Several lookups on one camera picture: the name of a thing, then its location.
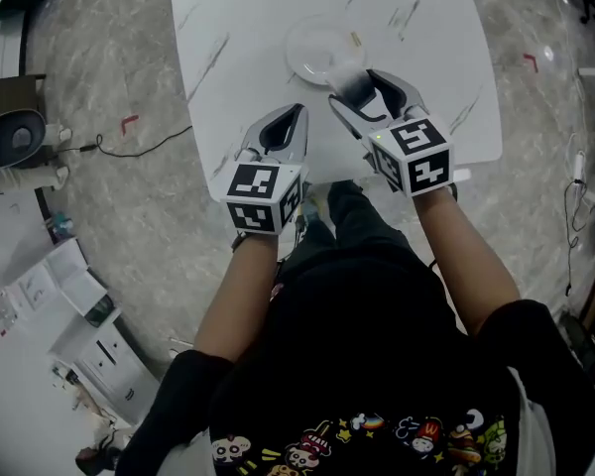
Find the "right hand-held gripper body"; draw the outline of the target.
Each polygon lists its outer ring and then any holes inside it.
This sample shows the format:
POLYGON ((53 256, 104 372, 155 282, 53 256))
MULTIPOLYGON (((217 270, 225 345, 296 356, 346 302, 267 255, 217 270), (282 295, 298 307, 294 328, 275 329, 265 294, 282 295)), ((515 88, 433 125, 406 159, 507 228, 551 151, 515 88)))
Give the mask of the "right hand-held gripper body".
POLYGON ((392 190, 414 197, 453 183, 454 143, 440 118, 420 105, 399 118, 361 118, 366 160, 392 190))

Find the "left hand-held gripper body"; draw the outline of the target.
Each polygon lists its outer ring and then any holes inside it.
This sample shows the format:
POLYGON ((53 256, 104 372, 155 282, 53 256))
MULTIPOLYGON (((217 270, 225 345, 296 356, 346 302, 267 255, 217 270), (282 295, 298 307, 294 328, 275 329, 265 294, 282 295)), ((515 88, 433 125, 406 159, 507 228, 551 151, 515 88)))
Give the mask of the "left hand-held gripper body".
POLYGON ((219 173, 219 202, 239 233, 279 236, 303 199, 304 163, 282 163, 246 148, 219 173))

